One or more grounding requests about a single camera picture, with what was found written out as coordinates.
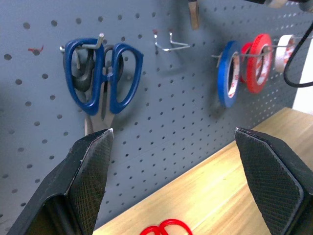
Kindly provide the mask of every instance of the blue tape roll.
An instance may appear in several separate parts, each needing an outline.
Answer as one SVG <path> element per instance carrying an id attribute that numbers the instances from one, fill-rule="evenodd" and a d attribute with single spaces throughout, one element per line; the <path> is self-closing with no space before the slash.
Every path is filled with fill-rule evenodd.
<path id="1" fill-rule="evenodd" d="M 237 97 L 238 86 L 239 86 L 239 70 L 240 70 L 240 53 L 241 45 L 237 41 L 228 42 L 221 57 L 219 73 L 218 73 L 218 92 L 221 104 L 227 108 L 231 107 Z M 233 77 L 229 77 L 231 62 L 233 63 Z"/>

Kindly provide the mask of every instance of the black cable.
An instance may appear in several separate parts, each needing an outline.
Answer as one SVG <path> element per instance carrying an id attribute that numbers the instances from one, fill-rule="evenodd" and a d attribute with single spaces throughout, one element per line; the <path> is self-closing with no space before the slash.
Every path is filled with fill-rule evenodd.
<path id="1" fill-rule="evenodd" d="M 295 57 L 296 53 L 298 52 L 298 50 L 301 48 L 301 46 L 303 45 L 303 43 L 306 41 L 306 39 L 308 38 L 308 36 L 311 34 L 311 32 L 313 31 L 313 23 L 311 24 L 311 26 L 309 27 L 309 29 L 306 31 L 306 33 L 304 34 L 303 38 L 300 40 L 300 42 L 298 43 L 298 45 L 295 47 L 293 53 L 291 54 L 287 64 L 286 64 L 286 67 L 285 67 L 285 70 L 284 70 L 284 80 L 285 82 L 291 86 L 291 87 L 295 87 L 295 88 L 302 88 L 302 87 L 311 87 L 313 86 L 313 82 L 307 82 L 307 83 L 302 83 L 302 84 L 299 84 L 299 83 L 293 83 L 291 82 L 289 79 L 288 79 L 288 76 L 287 76 L 287 73 L 288 73 L 288 70 L 289 70 L 289 66 L 293 60 L 293 58 Z"/>

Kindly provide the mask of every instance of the scissors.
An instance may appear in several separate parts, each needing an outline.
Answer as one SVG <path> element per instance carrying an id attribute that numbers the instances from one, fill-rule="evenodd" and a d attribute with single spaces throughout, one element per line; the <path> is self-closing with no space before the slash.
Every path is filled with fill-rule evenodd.
<path id="1" fill-rule="evenodd" d="M 144 231 L 142 231 L 140 233 L 140 235 L 147 235 L 149 233 L 155 233 L 155 235 L 169 235 L 167 233 L 167 231 L 165 230 L 165 227 L 169 226 L 169 225 L 178 225 L 180 227 L 183 227 L 186 232 L 188 233 L 188 235 L 193 235 L 192 231 L 190 230 L 190 228 L 182 221 L 178 220 L 178 219 L 167 219 L 165 221 L 163 221 L 160 226 L 150 226 L 148 228 L 146 228 Z"/>
<path id="2" fill-rule="evenodd" d="M 93 64 L 93 61 L 91 62 L 91 60 L 93 60 L 91 55 L 93 55 L 93 52 L 88 51 L 87 64 L 82 76 L 83 78 L 73 77 L 71 63 L 75 49 L 82 44 L 96 44 L 96 42 L 96 39 L 77 39 L 70 41 L 65 46 L 64 54 L 64 68 L 68 90 L 76 104 L 88 114 L 85 120 L 85 126 L 87 127 L 86 129 L 88 129 L 87 131 L 85 130 L 86 134 L 110 128 L 114 115 L 120 113 L 129 105 L 138 88 L 143 63 L 143 54 L 130 45 L 119 43 L 113 48 L 106 47 L 106 49 L 101 45 L 99 49 L 94 50 L 96 58 L 93 70 L 91 69 Z M 109 50 L 112 50 L 112 64 L 106 69 L 105 57 Z M 117 83 L 121 76 L 122 53 L 125 51 L 130 51 L 134 55 L 136 66 L 131 88 L 124 100 L 118 102 Z M 86 102 L 82 102 L 79 99 L 75 88 L 86 92 Z M 107 99 L 105 116 L 102 118 L 102 105 L 105 90 L 107 91 Z"/>

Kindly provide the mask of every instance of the wooden clothespin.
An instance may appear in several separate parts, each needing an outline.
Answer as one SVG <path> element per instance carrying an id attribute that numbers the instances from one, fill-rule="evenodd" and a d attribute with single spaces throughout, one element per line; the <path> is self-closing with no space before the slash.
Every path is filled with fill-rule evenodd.
<path id="1" fill-rule="evenodd" d="M 197 0 L 188 0 L 190 22 L 192 30 L 197 30 L 200 27 L 199 21 L 199 5 Z"/>

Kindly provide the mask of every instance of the white tape roll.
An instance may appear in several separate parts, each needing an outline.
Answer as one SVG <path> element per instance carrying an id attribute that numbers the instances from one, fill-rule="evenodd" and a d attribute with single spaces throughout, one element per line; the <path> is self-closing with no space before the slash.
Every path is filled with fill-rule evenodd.
<path id="1" fill-rule="evenodd" d="M 280 8 L 284 6 L 288 0 L 266 0 L 265 3 L 267 6 L 272 8 Z"/>
<path id="2" fill-rule="evenodd" d="M 288 47 L 278 47 L 276 49 L 275 56 L 275 70 L 277 72 L 284 72 L 286 63 L 288 62 L 292 52 L 295 49 L 295 39 L 294 35 L 284 35 L 279 39 L 279 46 Z"/>

